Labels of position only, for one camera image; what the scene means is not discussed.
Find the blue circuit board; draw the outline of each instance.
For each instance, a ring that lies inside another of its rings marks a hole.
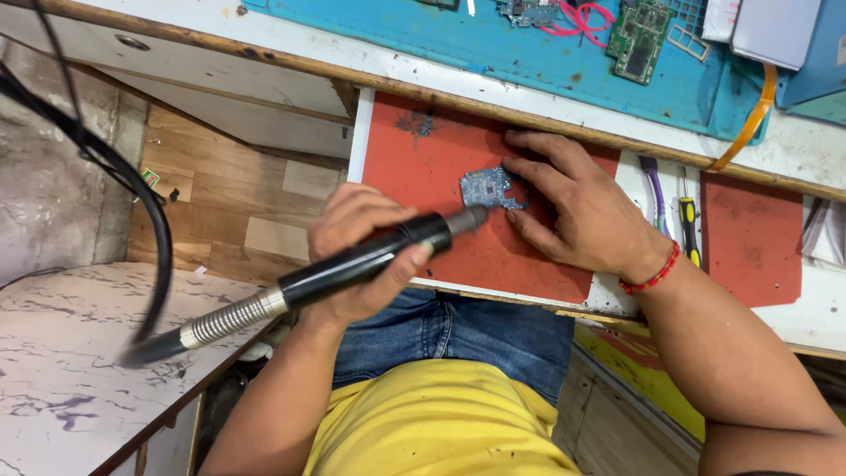
[[[558,17],[558,6],[551,0],[497,0],[497,9],[511,26],[552,26]]]
[[[505,191],[511,190],[515,181],[523,183],[525,194],[523,203],[517,203],[516,198],[505,197]],[[461,177],[460,183],[461,197],[464,199],[465,207],[479,203],[486,207],[501,205],[505,208],[526,208],[529,205],[529,190],[525,182],[502,167],[468,172]]]

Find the green circuit board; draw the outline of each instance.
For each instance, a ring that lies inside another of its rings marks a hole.
[[[617,59],[614,74],[648,85],[672,17],[673,11],[660,0],[636,0],[633,7],[623,2],[605,50]]]

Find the screwdriver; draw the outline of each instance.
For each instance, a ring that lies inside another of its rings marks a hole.
[[[684,177],[684,196],[678,200],[678,215],[682,219],[682,233],[684,235],[684,253],[697,268],[702,268],[702,258],[696,247],[696,203],[687,191],[687,170],[682,166]]]

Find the wall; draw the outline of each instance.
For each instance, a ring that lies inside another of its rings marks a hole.
[[[73,115],[56,63],[0,39],[0,57],[37,96]],[[85,126],[137,167],[147,104],[73,73]],[[131,197],[52,124],[0,96],[0,284],[44,268],[123,260]]]

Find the yellow screwdriver handle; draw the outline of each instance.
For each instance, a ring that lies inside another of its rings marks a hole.
[[[702,258],[696,247],[696,204],[693,198],[687,196],[678,200],[678,215],[682,219],[684,232],[684,254],[697,268],[702,268]]]

